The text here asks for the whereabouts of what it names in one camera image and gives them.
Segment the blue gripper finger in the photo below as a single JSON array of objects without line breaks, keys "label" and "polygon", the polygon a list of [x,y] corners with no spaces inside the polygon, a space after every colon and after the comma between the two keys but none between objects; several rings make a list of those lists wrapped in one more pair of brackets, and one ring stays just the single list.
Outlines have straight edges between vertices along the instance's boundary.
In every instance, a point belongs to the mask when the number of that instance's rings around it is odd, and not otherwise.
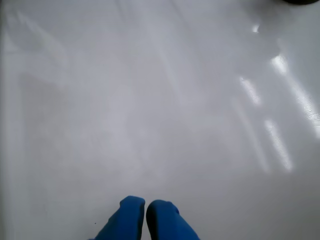
[{"label": "blue gripper finger", "polygon": [[192,227],[170,201],[154,200],[146,211],[146,222],[152,240],[198,240]]},{"label": "blue gripper finger", "polygon": [[127,196],[119,203],[118,210],[99,231],[96,240],[140,240],[145,214],[145,200]]}]

